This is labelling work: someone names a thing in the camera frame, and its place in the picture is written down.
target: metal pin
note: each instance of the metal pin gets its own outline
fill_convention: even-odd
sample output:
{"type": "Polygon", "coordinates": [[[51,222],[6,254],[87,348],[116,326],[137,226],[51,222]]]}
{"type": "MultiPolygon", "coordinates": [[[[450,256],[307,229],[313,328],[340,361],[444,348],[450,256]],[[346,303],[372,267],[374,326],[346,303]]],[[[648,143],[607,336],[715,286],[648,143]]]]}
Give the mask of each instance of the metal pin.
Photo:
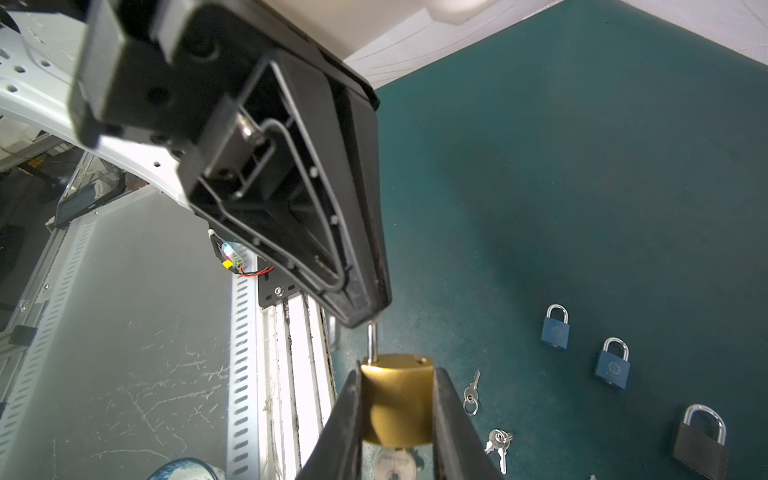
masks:
{"type": "Polygon", "coordinates": [[[240,129],[240,136],[249,145],[256,147],[262,145],[266,138],[259,128],[251,121],[249,116],[243,114],[243,112],[237,112],[237,118],[235,119],[237,128],[240,129]]]}
{"type": "Polygon", "coordinates": [[[335,316],[328,315],[325,317],[328,328],[328,350],[335,352],[339,349],[339,344],[341,343],[341,327],[335,316]]]}
{"type": "Polygon", "coordinates": [[[379,333],[376,328],[376,322],[368,324],[368,365],[379,361],[379,333]]]}

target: black padlock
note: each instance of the black padlock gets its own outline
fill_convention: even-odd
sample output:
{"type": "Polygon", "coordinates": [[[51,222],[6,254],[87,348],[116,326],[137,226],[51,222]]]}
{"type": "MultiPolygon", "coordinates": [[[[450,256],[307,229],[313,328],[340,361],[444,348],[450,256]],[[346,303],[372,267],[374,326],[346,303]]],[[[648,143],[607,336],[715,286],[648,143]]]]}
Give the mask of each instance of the black padlock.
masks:
{"type": "Polygon", "coordinates": [[[728,449],[725,448],[725,422],[708,406],[691,405],[685,410],[677,430],[672,457],[710,480],[725,480],[728,468],[728,449]],[[717,440],[690,426],[695,412],[706,412],[717,420],[717,440]]]}

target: black plastic housing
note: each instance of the black plastic housing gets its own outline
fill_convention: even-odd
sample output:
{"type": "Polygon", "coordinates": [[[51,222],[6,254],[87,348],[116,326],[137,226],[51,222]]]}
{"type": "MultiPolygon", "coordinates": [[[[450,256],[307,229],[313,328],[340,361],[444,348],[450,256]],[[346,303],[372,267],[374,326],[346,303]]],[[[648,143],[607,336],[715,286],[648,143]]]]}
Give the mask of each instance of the black plastic housing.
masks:
{"type": "Polygon", "coordinates": [[[363,78],[251,0],[94,0],[88,27],[81,141],[168,148],[196,213],[346,326],[389,305],[379,99],[363,78]]]}

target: key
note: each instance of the key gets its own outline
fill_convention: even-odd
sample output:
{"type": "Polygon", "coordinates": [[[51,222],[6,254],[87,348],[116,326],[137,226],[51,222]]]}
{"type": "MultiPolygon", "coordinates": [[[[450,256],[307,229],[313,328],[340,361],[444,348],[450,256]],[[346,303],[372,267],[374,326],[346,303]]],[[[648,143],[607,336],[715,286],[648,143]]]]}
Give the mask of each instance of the key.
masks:
{"type": "Polygon", "coordinates": [[[478,395],[478,382],[480,381],[480,370],[475,372],[475,381],[470,383],[469,386],[464,389],[464,411],[469,415],[477,415],[480,408],[480,396],[478,395]],[[467,404],[474,405],[475,410],[473,412],[467,411],[467,404]]]}
{"type": "Polygon", "coordinates": [[[512,440],[512,434],[507,433],[504,430],[494,429],[488,435],[488,443],[485,445],[485,453],[488,454],[492,450],[495,450],[499,456],[498,466],[502,470],[502,474],[507,474],[507,449],[509,448],[509,442],[512,440]]]}

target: silver shackle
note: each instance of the silver shackle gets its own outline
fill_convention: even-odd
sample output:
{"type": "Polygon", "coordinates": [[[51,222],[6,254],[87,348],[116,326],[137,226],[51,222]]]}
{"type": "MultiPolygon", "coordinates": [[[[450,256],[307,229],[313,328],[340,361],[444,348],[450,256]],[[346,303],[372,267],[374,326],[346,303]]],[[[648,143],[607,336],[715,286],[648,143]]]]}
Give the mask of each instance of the silver shackle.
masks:
{"type": "Polygon", "coordinates": [[[603,343],[603,350],[605,350],[607,352],[608,351],[608,346],[612,342],[616,342],[619,345],[621,345],[621,348],[624,349],[624,355],[623,355],[624,361],[628,362],[629,361],[629,347],[627,346],[626,343],[624,343],[624,341],[622,339],[616,338],[615,336],[612,336],[610,339],[606,339],[605,343],[603,343]]]}
{"type": "Polygon", "coordinates": [[[550,305],[549,308],[547,308],[547,318],[552,318],[552,310],[556,308],[563,311],[563,323],[568,325],[568,311],[565,309],[564,306],[558,305],[557,303],[555,303],[554,305],[550,305]]]}
{"type": "Polygon", "coordinates": [[[717,443],[721,445],[725,445],[725,434],[727,433],[725,428],[725,422],[723,421],[723,417],[717,414],[714,410],[712,410],[710,407],[706,405],[700,405],[698,403],[694,403],[687,409],[685,409],[685,415],[683,416],[683,423],[690,426],[690,419],[694,416],[695,412],[706,412],[709,413],[714,417],[715,420],[717,420],[717,443]]]}
{"type": "Polygon", "coordinates": [[[379,361],[379,330],[376,327],[376,320],[372,319],[368,324],[368,342],[366,343],[366,350],[368,358],[366,363],[373,365],[379,361]]]}

